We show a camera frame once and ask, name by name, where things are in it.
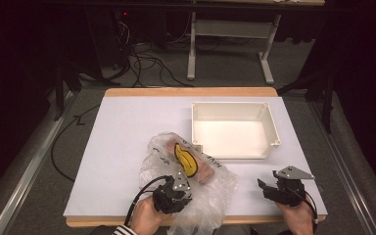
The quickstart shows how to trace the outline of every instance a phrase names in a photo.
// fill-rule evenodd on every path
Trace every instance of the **black metal frame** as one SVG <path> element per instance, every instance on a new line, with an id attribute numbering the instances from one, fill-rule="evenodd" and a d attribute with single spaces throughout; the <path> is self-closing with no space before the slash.
<path id="1" fill-rule="evenodd" d="M 253 13 L 265 13 L 265 14 L 275 14 L 275 15 L 301 15 L 301 14 L 317 14 L 325 15 L 326 17 L 341 17 L 346 16 L 351 18 L 354 13 L 357 12 L 357 7 L 327 7 L 327 6 L 294 6 L 289 3 L 279 3 L 279 4 L 247 4 L 247 3 L 212 3 L 212 2 L 198 2 L 193 3 L 175 3 L 175 2 L 127 2 L 123 0 L 116 1 L 60 1 L 60 0 L 43 0 L 40 3 L 53 7 L 102 7 L 102 8 L 122 8 L 128 10 L 143 10 L 143 9 L 156 9 L 156 10 L 169 10 L 169 11 L 184 11 L 184 12 L 253 12 Z M 310 83 L 317 81 L 317 84 L 321 87 L 316 88 L 317 93 L 324 90 L 324 102 L 323 102 L 323 113 L 322 122 L 324 127 L 328 132 L 330 129 L 330 115 L 331 115 L 331 103 L 332 103 L 332 93 L 333 93 L 333 83 L 335 72 L 342 65 L 343 61 L 342 50 L 348 50 L 348 36 L 346 35 L 340 46 L 337 46 L 337 50 L 330 53 L 328 56 L 325 66 L 321 71 L 314 72 L 313 74 L 303 76 L 298 78 L 295 82 L 292 82 L 280 89 L 277 89 L 278 95 L 283 95 L 286 92 L 305 86 Z M 310 94 L 307 91 L 306 98 L 313 100 L 313 97 L 319 94 Z"/>

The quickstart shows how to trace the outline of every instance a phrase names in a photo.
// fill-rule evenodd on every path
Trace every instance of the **cable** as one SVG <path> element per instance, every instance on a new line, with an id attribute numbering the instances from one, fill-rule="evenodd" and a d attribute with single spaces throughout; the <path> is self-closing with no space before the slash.
<path id="1" fill-rule="evenodd" d="M 190 13 L 188 14 L 188 21 L 187 21 L 187 24 L 185 25 L 185 29 L 184 29 L 184 31 L 182 32 L 181 36 L 180 36 L 178 39 L 176 39 L 176 40 L 173 40 L 173 41 L 167 42 L 167 44 L 170 45 L 170 44 L 172 44 L 172 43 L 177 43 L 177 42 L 180 42 L 180 41 L 185 41 L 185 40 L 187 40 L 187 39 L 190 38 L 189 36 L 187 36 L 187 37 L 185 37 L 185 38 L 183 38 L 183 37 L 185 36 L 185 34 L 186 34 L 187 31 L 188 31 L 189 23 L 191 22 L 191 15 L 192 15 L 192 13 L 190 12 Z"/>
<path id="2" fill-rule="evenodd" d="M 187 48 L 191 45 L 191 41 L 189 41 L 190 37 L 185 37 L 185 38 L 182 38 L 182 39 L 178 39 L 178 41 L 172 41 L 172 42 L 168 42 L 168 45 L 172 48 L 176 48 L 176 49 L 183 49 L 183 48 Z"/>
<path id="3" fill-rule="evenodd" d="M 144 51 L 138 52 L 139 54 L 143 54 L 145 52 L 148 52 L 148 51 L 152 50 L 152 46 L 154 45 L 154 43 L 152 43 L 152 42 L 139 42 L 139 43 L 136 43 L 136 44 L 133 45 L 134 52 L 136 53 L 136 47 L 138 47 L 138 46 L 144 46 L 144 45 L 149 45 L 148 49 L 145 49 Z"/>
<path id="4" fill-rule="evenodd" d="M 130 29 L 129 29 L 129 27 L 128 27 L 125 23 L 123 23 L 123 22 L 118 22 L 118 24 L 120 24 L 120 25 L 123 26 L 123 30 L 121 31 L 120 37 L 117 37 L 117 36 L 116 36 L 116 39 L 117 39 L 118 44 L 121 44 L 120 39 L 121 39 L 121 37 L 123 36 L 124 29 L 125 29 L 125 28 L 127 29 L 127 38 L 126 38 L 126 42 L 124 43 L 124 46 L 125 46 L 125 45 L 127 45 L 127 43 L 129 43 Z"/>
<path id="5" fill-rule="evenodd" d="M 163 175 L 163 176 L 159 176 L 155 179 L 153 179 L 151 182 L 149 182 L 148 184 L 145 185 L 145 187 L 143 187 L 139 193 L 136 195 L 136 197 L 133 199 L 133 202 L 132 204 L 130 205 L 130 208 L 129 208 L 129 211 L 127 212 L 127 216 L 126 216 L 126 220 L 124 221 L 124 226 L 128 227 L 129 225 L 129 220 L 130 220 L 130 217 L 132 216 L 133 214 L 133 209 L 135 208 L 137 202 L 139 201 L 139 198 L 142 194 L 145 193 L 145 190 L 151 186 L 153 183 L 155 183 L 156 181 L 158 180 L 161 180 L 161 179 L 170 179 L 172 176 L 170 175 Z"/>
<path id="6" fill-rule="evenodd" d="M 118 77 L 123 76 L 126 74 L 130 69 L 130 62 L 128 59 L 124 62 L 124 65 L 121 67 L 121 70 L 117 73 L 115 73 L 112 76 L 109 77 L 92 77 L 94 79 L 87 79 L 85 77 L 82 77 L 81 75 L 78 77 L 80 80 L 88 82 L 88 83 L 97 83 L 97 82 L 102 82 L 106 85 L 120 85 L 119 82 L 113 82 L 113 79 L 116 79 Z"/>
<path id="7" fill-rule="evenodd" d="M 145 85 L 143 85 L 142 82 L 140 82 L 140 74 L 142 73 L 142 70 L 141 70 L 141 68 L 142 68 L 142 63 L 140 62 L 140 58 L 139 58 L 139 56 L 137 55 L 137 53 L 136 53 L 134 47 L 133 47 L 133 53 L 134 53 L 134 55 L 135 55 L 135 57 L 136 57 L 136 61 L 137 61 L 137 63 L 139 64 L 139 70 L 138 70 L 138 73 L 136 73 L 136 71 L 133 70 L 132 67 L 130 67 L 130 68 L 132 69 L 133 73 L 136 75 L 136 81 L 132 84 L 131 87 L 134 88 L 134 87 L 136 86 L 136 84 L 138 84 L 138 83 L 139 83 L 139 85 L 140 85 L 141 87 L 145 87 Z"/>
<path id="8" fill-rule="evenodd" d="M 220 43 L 221 43 L 221 38 L 220 37 L 215 37 L 215 36 L 202 36 L 202 37 L 200 37 L 200 38 L 202 38 L 202 39 L 214 39 L 212 42 L 216 42 L 216 44 L 215 45 L 213 45 L 213 47 L 212 48 L 210 48 L 210 49 L 202 49 L 202 48 L 200 48 L 199 46 L 198 46 L 198 44 L 199 43 L 196 43 L 195 44 L 195 49 L 196 50 L 198 50 L 198 51 L 202 51 L 202 52 L 211 52 L 211 51 L 213 51 L 213 50 L 215 50 L 216 48 L 218 48 L 218 46 L 220 45 Z"/>
<path id="9" fill-rule="evenodd" d="M 54 142 L 53 144 L 51 145 L 51 162 L 53 163 L 53 166 L 54 166 L 54 169 L 60 173 L 62 175 L 62 177 L 68 179 L 69 181 L 71 182 L 75 182 L 75 179 L 69 177 L 68 175 L 66 175 L 65 173 L 63 173 L 58 167 L 57 167 L 57 164 L 55 162 L 55 159 L 54 159 L 54 148 L 56 146 L 56 143 L 57 141 L 60 139 L 60 136 L 73 124 L 75 123 L 76 120 L 82 118 L 84 115 L 86 115 L 87 113 L 89 113 L 90 111 L 96 109 L 97 107 L 100 107 L 100 104 L 97 105 L 97 106 L 94 106 L 92 107 L 91 109 L 87 110 L 86 112 L 84 112 L 83 114 L 79 115 L 79 116 L 74 116 L 74 119 L 69 123 L 67 124 L 66 127 L 63 128 L 63 130 L 60 131 L 60 133 L 56 136 L 56 138 L 54 139 Z"/>
<path id="10" fill-rule="evenodd" d="M 149 55 L 149 54 L 142 54 L 142 56 L 140 56 L 140 55 L 139 55 L 139 56 L 136 56 L 136 55 L 130 55 L 130 56 L 137 57 L 140 61 L 150 61 L 150 62 L 153 62 L 153 63 L 152 63 L 150 66 L 148 66 L 147 68 L 140 68 L 140 67 L 137 68 L 137 69 L 139 69 L 139 70 L 147 70 L 147 69 L 152 68 L 154 65 L 159 65 L 160 68 L 161 68 L 161 70 L 160 70 L 160 79 L 161 79 L 161 81 L 162 81 L 165 85 L 167 85 L 167 86 L 186 86 L 186 87 L 194 87 L 193 85 L 183 83 L 182 81 L 176 79 L 176 78 L 173 76 L 172 71 L 171 71 L 171 70 L 170 70 L 170 69 L 164 64 L 164 62 L 163 62 L 161 59 L 159 59 L 159 58 L 153 57 L 153 56 L 151 56 L 151 55 Z M 170 75 L 170 77 L 172 78 L 172 80 L 174 80 L 174 81 L 176 81 L 176 82 L 178 83 L 178 85 L 172 85 L 172 84 L 169 84 L 169 83 L 167 83 L 167 82 L 164 81 L 164 79 L 163 79 L 163 77 L 162 77 L 162 72 L 163 72 L 164 69 L 169 73 L 169 75 Z"/>
<path id="11" fill-rule="evenodd" d="M 313 225 L 313 233 L 315 233 L 316 231 L 316 228 L 317 228 L 317 224 L 318 224 L 318 219 L 317 219 L 317 208 L 316 208 L 316 203 L 315 201 L 313 200 L 313 198 L 310 196 L 310 194 L 305 191 L 305 194 L 308 195 L 310 197 L 310 200 L 312 201 L 312 204 L 305 198 L 303 198 L 301 195 L 299 195 L 298 193 L 296 193 L 294 190 L 290 189 L 290 188 L 286 188 L 288 189 L 291 193 L 293 193 L 295 196 L 299 197 L 304 203 L 306 203 L 310 210 L 312 211 L 312 217 L 313 217 L 313 220 L 312 220 L 312 225 Z"/>

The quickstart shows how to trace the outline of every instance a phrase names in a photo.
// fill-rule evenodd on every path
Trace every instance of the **plastic bag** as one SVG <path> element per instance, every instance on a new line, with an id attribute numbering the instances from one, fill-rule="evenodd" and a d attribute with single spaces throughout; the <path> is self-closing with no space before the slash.
<path id="1" fill-rule="evenodd" d="M 175 175 L 181 170 L 188 176 L 192 201 L 173 215 L 174 222 L 167 234 L 210 235 L 222 224 L 225 209 L 237 188 L 237 175 L 218 160 L 198 152 L 179 135 L 166 132 L 153 137 L 148 145 L 140 187 L 154 178 Z M 159 184 L 153 184 L 152 188 L 155 190 Z"/>

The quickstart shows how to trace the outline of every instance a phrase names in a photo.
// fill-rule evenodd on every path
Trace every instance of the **person's hand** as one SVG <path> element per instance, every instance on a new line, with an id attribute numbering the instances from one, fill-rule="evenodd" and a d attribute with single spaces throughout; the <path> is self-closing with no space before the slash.
<path id="1" fill-rule="evenodd" d="M 306 203 L 301 202 L 295 207 L 275 204 L 282 211 L 283 218 L 294 235 L 313 234 L 312 210 Z"/>
<path id="2" fill-rule="evenodd" d="M 171 217 L 171 214 L 157 212 L 152 197 L 143 199 L 136 204 L 130 228 L 137 235 L 154 234 L 161 223 Z"/>

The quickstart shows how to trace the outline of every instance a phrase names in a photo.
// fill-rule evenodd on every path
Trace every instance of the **white plastic bin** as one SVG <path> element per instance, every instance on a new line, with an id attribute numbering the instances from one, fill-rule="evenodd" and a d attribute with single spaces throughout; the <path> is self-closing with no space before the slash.
<path id="1" fill-rule="evenodd" d="M 217 159 L 265 159 L 280 139 L 267 103 L 194 102 L 192 143 Z"/>

